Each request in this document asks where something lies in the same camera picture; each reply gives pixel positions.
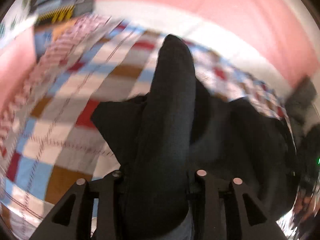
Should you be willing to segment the pineapple print cloth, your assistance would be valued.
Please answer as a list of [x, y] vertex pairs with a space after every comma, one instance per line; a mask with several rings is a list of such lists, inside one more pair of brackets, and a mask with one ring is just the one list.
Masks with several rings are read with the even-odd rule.
[[1, 49], [35, 24], [37, 14], [30, 13], [31, 0], [14, 0], [1, 21]]

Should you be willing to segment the black puffer jacket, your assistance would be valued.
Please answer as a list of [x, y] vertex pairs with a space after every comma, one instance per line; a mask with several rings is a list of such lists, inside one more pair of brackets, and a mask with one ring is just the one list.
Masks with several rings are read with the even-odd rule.
[[319, 124], [312, 126], [297, 150], [302, 176], [316, 180], [319, 174]]

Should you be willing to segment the black printed cardboard box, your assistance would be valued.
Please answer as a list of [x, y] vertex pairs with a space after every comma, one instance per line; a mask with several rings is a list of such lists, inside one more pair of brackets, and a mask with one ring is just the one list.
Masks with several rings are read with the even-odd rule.
[[94, 0], [31, 0], [30, 13], [37, 15], [36, 25], [66, 22], [91, 13]]

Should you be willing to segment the blue orange box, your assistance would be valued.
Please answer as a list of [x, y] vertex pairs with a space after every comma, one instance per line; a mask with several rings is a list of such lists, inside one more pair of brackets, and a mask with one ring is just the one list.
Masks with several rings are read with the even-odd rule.
[[46, 52], [47, 47], [54, 42], [66, 29], [72, 27], [75, 22], [76, 20], [70, 20], [67, 22], [35, 27], [34, 42], [37, 61], [39, 61], [40, 57]]

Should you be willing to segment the grey quilted puffer garment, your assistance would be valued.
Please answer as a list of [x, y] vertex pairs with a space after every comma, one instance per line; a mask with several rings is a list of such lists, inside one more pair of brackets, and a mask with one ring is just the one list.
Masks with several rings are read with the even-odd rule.
[[302, 133], [308, 119], [308, 112], [317, 96], [317, 92], [310, 77], [305, 76], [285, 102], [285, 109], [290, 120], [292, 130]]

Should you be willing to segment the checkered bed sheet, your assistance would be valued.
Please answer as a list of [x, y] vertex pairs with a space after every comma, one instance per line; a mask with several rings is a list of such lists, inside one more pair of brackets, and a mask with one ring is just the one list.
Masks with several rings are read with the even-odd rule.
[[[1, 116], [1, 239], [117, 239], [120, 163], [91, 116], [101, 102], [148, 94], [167, 36], [90, 15], [47, 47]], [[210, 95], [245, 99], [290, 130], [264, 82], [183, 42]]]

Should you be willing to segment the large black jacket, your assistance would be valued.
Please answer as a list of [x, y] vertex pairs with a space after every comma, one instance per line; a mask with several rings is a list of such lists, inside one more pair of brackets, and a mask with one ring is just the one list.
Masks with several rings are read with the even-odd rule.
[[168, 35], [150, 91], [101, 102], [91, 120], [120, 163], [117, 239], [284, 239], [295, 201], [295, 146], [284, 119], [222, 101]]

